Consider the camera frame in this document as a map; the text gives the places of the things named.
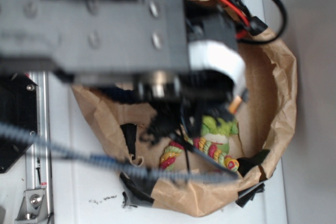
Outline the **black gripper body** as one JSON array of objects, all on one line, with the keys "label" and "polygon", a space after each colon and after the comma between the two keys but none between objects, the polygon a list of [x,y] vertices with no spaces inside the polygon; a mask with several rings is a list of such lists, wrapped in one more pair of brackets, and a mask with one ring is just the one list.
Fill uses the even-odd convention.
[{"label": "black gripper body", "polygon": [[237,109],[232,103],[246,91],[234,21],[221,12],[190,12],[186,27],[191,71],[181,76],[182,98],[205,102],[204,115],[233,119]]}]

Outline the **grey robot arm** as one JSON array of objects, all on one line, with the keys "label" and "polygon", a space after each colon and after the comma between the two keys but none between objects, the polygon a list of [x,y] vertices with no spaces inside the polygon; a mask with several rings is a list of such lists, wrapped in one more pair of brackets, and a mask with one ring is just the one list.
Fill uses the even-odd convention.
[{"label": "grey robot arm", "polygon": [[132,82],[142,102],[231,117],[246,93],[233,21],[189,0],[1,0],[1,75]]}]

